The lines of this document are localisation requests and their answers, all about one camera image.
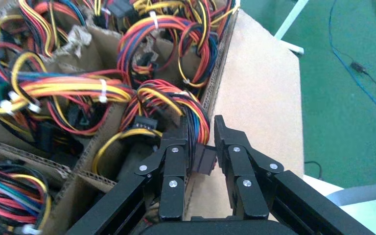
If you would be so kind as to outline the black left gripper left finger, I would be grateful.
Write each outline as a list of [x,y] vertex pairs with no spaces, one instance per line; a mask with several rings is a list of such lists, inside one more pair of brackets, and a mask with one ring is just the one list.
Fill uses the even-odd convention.
[[125,174],[68,231],[69,235],[130,235],[143,221],[154,199],[159,217],[181,221],[189,166],[188,119],[163,133],[160,148]]

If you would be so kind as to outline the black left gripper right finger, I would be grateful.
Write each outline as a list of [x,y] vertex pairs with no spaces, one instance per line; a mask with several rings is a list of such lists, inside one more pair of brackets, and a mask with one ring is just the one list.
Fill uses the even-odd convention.
[[214,117],[214,143],[238,232],[257,235],[369,235],[371,231],[302,178],[255,150],[245,132]]

